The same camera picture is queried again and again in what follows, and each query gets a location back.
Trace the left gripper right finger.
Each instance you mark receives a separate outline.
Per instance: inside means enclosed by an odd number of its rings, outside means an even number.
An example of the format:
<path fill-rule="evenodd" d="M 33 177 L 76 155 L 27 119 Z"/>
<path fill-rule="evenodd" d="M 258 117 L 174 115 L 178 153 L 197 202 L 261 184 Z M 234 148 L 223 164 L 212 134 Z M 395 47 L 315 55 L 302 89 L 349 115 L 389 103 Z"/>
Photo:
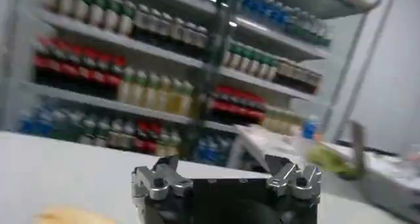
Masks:
<path fill-rule="evenodd" d="M 277 197 L 290 194 L 298 200 L 320 201 L 322 172 L 318 167 L 309 165 L 301 169 L 288 158 L 266 155 L 264 160 L 272 174 L 266 186 Z"/>

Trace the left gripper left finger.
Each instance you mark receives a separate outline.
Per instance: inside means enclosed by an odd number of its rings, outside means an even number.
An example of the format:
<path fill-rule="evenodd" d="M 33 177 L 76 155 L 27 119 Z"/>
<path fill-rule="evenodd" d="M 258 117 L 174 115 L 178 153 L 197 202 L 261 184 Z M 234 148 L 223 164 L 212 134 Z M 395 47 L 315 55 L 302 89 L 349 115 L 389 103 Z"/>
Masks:
<path fill-rule="evenodd" d="M 179 157 L 161 157 L 150 169 L 136 167 L 131 172 L 131 190 L 134 200 L 148 196 L 152 200 L 165 200 L 172 193 L 184 198 L 193 189 L 194 182 L 177 173 Z"/>

